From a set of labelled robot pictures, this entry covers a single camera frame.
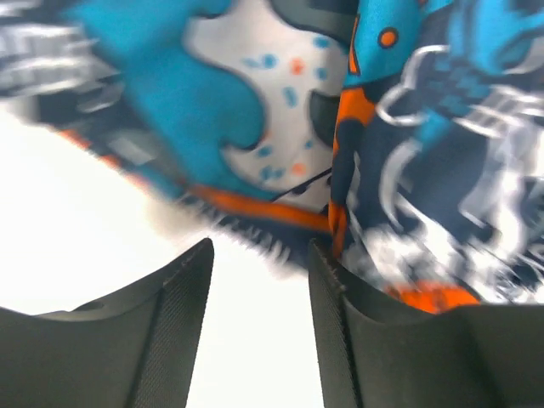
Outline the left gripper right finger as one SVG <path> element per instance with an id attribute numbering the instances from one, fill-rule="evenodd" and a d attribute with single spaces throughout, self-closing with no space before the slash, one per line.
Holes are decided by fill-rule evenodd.
<path id="1" fill-rule="evenodd" d="M 543 309 L 414 309 L 309 246 L 309 295 L 327 407 L 540 407 Z"/>

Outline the colourful patterned shorts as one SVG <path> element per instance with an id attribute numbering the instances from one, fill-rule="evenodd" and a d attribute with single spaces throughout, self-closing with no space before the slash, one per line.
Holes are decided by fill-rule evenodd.
<path id="1" fill-rule="evenodd" d="M 540 1 L 4 1 L 1 98 L 417 309 L 543 300 Z"/>

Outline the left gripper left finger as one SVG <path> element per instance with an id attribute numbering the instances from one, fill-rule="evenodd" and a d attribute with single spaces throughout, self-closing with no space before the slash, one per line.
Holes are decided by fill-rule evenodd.
<path id="1" fill-rule="evenodd" d="M 72 311 L 1 312 L 1 405 L 183 407 L 213 270 L 203 239 Z"/>

